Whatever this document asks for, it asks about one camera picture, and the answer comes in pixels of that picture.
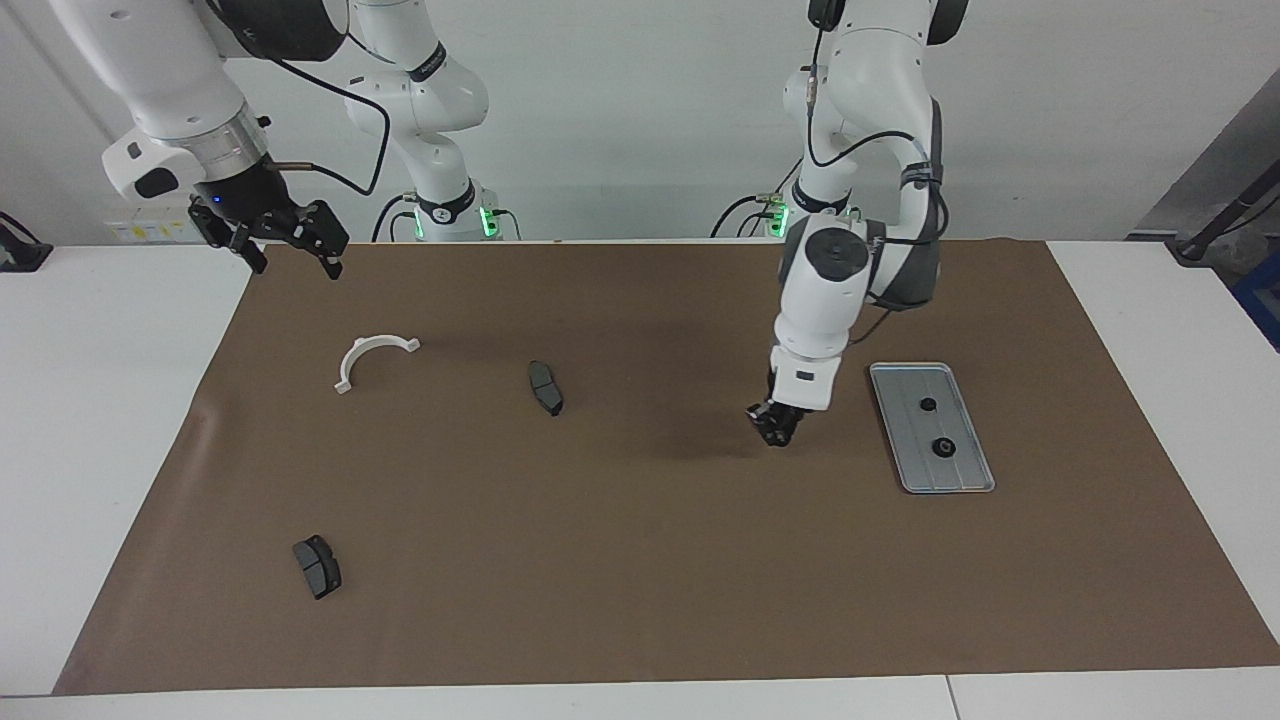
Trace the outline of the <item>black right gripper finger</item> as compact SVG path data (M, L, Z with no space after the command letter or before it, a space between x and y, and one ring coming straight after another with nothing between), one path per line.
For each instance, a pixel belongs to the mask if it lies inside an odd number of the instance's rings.
M300 247L315 256L330 281L340 278L349 234L332 208L314 201L300 209Z
M230 237L230 251L250 268L255 275L261 275L268 268L268 259L252 238L250 225L237 225Z

